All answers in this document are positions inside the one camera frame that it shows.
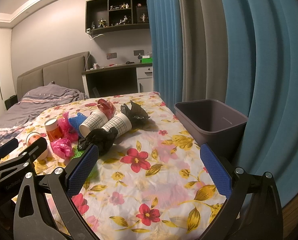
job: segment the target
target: bed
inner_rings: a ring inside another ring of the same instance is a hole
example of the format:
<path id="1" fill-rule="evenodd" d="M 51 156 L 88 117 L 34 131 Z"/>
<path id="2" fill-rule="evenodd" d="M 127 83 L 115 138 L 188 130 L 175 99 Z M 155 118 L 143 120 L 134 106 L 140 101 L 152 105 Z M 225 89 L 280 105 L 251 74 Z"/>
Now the bed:
<path id="1" fill-rule="evenodd" d="M 200 159 L 199 145 L 157 92 L 105 99 L 117 110 L 132 100 L 151 118 L 141 129 L 116 139 L 99 158 L 80 193 L 72 198 L 77 209 L 102 240 L 196 239 L 225 201 Z M 32 131 L 47 139 L 43 124 L 48 118 L 66 111 L 69 117 L 79 112 L 88 116 L 97 109 L 96 102 L 75 101 L 43 111 L 17 135 L 18 149 L 3 161 L 26 148 L 26 136 Z M 50 150 L 46 159 L 35 161 L 35 169 L 38 175 L 49 174 L 67 163 Z M 57 226 L 68 233 L 51 196 L 47 198 Z"/>
<path id="2" fill-rule="evenodd" d="M 19 102 L 0 117 L 0 145 L 17 136 L 44 110 L 87 99 L 81 72 L 90 64 L 89 55 L 89 52 L 70 55 L 18 76 Z"/>

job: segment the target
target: floral tablecloth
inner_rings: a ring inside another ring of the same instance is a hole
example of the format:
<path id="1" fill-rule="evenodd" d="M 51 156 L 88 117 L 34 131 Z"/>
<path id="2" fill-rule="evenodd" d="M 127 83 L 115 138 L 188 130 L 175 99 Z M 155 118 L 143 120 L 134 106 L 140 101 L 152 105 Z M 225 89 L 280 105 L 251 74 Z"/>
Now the floral tablecloth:
<path id="1" fill-rule="evenodd" d="M 116 139 L 99 158 L 79 195 L 72 198 L 79 212 L 103 240 L 196 239 L 225 201 L 200 159 L 200 147 L 157 92 L 105 99 L 117 111 L 133 100 L 151 118 L 142 129 Z M 97 109 L 96 102 L 88 99 L 42 112 L 17 136 L 19 148 L 4 161 L 25 149 L 30 132 L 47 139 L 43 124 L 48 118 L 61 117 L 66 111 L 70 117 L 78 112 L 88 116 Z M 38 175 L 49 174 L 67 163 L 50 151 L 46 159 L 35 162 L 35 169 Z M 57 226 L 67 233 L 52 197 L 47 198 Z"/>

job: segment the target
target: headboard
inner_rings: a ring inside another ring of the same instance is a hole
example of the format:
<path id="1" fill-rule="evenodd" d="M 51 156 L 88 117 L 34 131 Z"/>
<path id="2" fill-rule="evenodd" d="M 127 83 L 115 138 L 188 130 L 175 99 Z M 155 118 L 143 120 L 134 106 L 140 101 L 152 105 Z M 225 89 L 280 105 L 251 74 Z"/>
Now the headboard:
<path id="1" fill-rule="evenodd" d="M 87 51 L 60 58 L 21 74 L 16 82 L 18 101 L 28 91 L 46 86 L 52 81 L 56 85 L 84 92 L 81 72 L 84 71 L 89 54 Z"/>

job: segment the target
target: trash can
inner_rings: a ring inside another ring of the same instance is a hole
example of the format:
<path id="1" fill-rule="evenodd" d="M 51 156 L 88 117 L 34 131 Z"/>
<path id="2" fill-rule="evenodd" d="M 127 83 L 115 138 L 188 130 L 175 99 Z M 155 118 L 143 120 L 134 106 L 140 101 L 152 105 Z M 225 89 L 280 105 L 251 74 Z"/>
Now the trash can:
<path id="1" fill-rule="evenodd" d="M 208 143 L 216 155 L 232 160 L 247 116 L 215 99 L 176 103 L 175 111 L 176 117 L 199 145 Z"/>

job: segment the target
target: green box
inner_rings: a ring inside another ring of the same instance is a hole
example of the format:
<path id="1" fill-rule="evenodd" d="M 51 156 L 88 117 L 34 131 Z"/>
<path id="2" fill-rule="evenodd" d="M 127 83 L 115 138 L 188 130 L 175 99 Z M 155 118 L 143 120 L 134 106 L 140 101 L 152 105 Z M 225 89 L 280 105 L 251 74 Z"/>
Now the green box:
<path id="1" fill-rule="evenodd" d="M 142 63 L 152 63 L 152 58 L 143 58 Z"/>

